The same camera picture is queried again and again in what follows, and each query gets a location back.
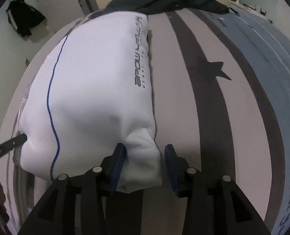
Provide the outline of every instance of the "black handle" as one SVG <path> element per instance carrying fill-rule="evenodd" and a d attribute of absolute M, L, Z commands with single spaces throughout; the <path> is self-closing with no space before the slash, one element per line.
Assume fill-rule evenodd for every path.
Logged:
<path fill-rule="evenodd" d="M 3 144 L 0 144 L 0 158 L 6 155 L 8 152 L 13 150 L 14 148 L 23 145 L 27 141 L 27 136 L 25 134 L 21 134 L 16 136 Z"/>

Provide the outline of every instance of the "brown stripe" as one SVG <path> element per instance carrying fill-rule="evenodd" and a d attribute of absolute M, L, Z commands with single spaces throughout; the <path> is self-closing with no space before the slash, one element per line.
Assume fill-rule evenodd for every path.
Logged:
<path fill-rule="evenodd" d="M 176 12 L 167 12 L 191 80 L 199 120 L 202 172 L 229 175 L 235 180 L 235 161 L 227 106 L 215 78 L 205 79 L 211 66 L 189 27 Z"/>
<path fill-rule="evenodd" d="M 270 159 L 272 168 L 272 180 L 269 196 L 269 203 L 267 213 L 265 217 L 265 224 L 271 231 L 275 225 L 277 216 L 282 203 L 284 183 L 285 183 L 285 158 L 284 148 L 282 142 L 282 136 L 279 128 L 279 124 L 272 108 L 272 105 L 263 90 L 260 82 L 242 52 L 237 46 L 201 11 L 196 9 L 190 9 L 197 17 L 199 17 L 217 36 L 217 38 L 228 48 L 236 62 L 239 64 L 244 76 L 246 77 L 254 96 L 257 100 L 257 104 L 262 115 L 266 134 L 268 138 L 268 144 L 270 149 Z"/>
<path fill-rule="evenodd" d="M 106 200 L 106 223 L 110 235 L 140 235 L 143 190 L 116 192 Z"/>
<path fill-rule="evenodd" d="M 232 130 L 236 182 L 258 214 L 265 219 L 272 179 L 270 150 L 251 86 L 227 47 L 202 20 L 188 9 L 177 11 L 177 14 L 199 41 L 207 59 L 224 62 L 222 69 L 232 79 L 217 77 Z"/>
<path fill-rule="evenodd" d="M 195 98 L 177 37 L 165 13 L 148 19 L 155 143 L 162 157 L 166 144 L 173 144 L 179 156 L 201 170 Z M 175 197 L 164 163 L 162 158 L 163 185 L 144 190 L 141 235 L 182 234 L 187 199 Z"/>

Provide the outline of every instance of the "door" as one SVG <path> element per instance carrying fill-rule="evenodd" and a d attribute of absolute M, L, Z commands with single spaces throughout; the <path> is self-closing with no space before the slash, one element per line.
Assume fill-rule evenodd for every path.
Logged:
<path fill-rule="evenodd" d="M 37 0 L 48 26 L 57 32 L 65 25 L 83 16 L 78 0 Z"/>

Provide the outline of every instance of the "bed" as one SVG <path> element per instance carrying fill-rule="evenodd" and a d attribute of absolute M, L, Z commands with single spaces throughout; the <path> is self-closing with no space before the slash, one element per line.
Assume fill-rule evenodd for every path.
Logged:
<path fill-rule="evenodd" d="M 148 16 L 155 143 L 162 156 L 173 144 L 191 167 L 232 177 L 272 235 L 280 235 L 290 226 L 290 41 L 268 21 L 235 10 L 239 16 L 196 9 Z M 25 91 L 46 56 L 90 16 L 58 31 L 31 61 L 0 143 L 14 135 Z M 19 227 L 48 183 L 12 158 L 0 159 L 0 169 L 6 167 L 0 180 Z M 160 187 L 104 200 L 110 234 L 182 233 L 186 199 L 172 192 L 163 160 L 162 177 Z"/>

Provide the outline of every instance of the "white pillow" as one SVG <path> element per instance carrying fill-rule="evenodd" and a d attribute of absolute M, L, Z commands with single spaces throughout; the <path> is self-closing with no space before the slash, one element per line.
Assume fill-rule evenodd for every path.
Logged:
<path fill-rule="evenodd" d="M 117 191 L 161 185 L 147 33 L 146 15 L 114 12 L 60 41 L 36 75 L 19 121 L 27 135 L 20 159 L 24 170 L 50 179 L 57 140 L 47 93 L 54 70 L 48 106 L 60 152 L 53 178 L 83 174 L 123 143 L 127 159 Z"/>

